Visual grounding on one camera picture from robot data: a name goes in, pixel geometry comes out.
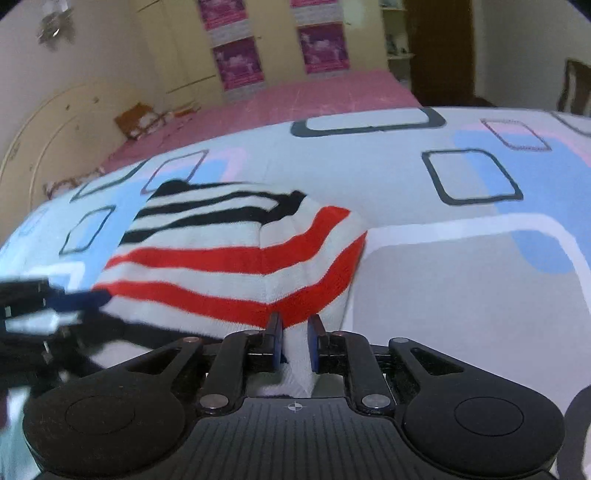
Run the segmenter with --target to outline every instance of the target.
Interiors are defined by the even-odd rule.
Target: shelf
[[[400,55],[388,54],[388,60],[410,60],[414,57],[414,53],[401,53]]]

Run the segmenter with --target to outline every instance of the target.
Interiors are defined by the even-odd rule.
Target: wall
[[[40,104],[73,85],[124,80],[145,92],[146,101],[163,101],[129,2],[72,0],[76,39],[59,42],[56,51],[37,43],[43,2],[23,0],[0,21],[0,158]]]
[[[591,22],[566,0],[478,2],[479,94],[497,106],[556,109],[566,59],[591,64]]]
[[[486,35],[482,2],[472,0],[472,21],[474,23],[475,77],[474,95],[486,98]]]

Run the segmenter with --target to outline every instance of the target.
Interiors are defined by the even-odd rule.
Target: poster
[[[265,87],[244,0],[196,0],[226,98],[242,100]]]
[[[252,37],[214,47],[213,56],[226,91],[264,80],[255,40]]]
[[[334,72],[349,68],[342,23],[298,28],[306,73]]]
[[[206,30],[246,19],[243,0],[197,0]]]

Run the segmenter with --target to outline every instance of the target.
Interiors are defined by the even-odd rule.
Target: black stripe
[[[258,207],[241,207],[231,210],[204,213],[202,215],[191,215],[162,227],[127,232],[121,239],[120,245],[140,243],[157,232],[184,228],[187,226],[220,225],[223,223],[237,222],[256,222],[261,226],[266,225],[295,214],[300,208],[306,195],[296,190],[289,195],[284,194],[278,196],[282,197],[279,205],[272,208],[270,211]]]
[[[221,182],[191,185],[182,180],[170,180],[158,187],[150,199],[175,195],[177,193],[191,192],[193,190],[213,189],[215,187],[225,187],[227,185],[240,185],[241,183],[242,182]]]
[[[165,215],[167,213],[186,212],[194,208],[205,207],[208,205],[215,205],[216,203],[225,202],[235,198],[260,197],[276,202],[284,201],[285,194],[268,193],[268,192],[249,192],[247,190],[238,190],[237,192],[228,193],[221,197],[214,197],[206,200],[194,200],[192,202],[178,202],[169,203],[167,205],[159,205],[156,207],[146,207],[139,211],[135,219],[144,218],[151,215]]]

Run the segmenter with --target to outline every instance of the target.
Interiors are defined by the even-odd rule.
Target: wooden door
[[[425,106],[471,105],[471,0],[405,0],[413,94]]]

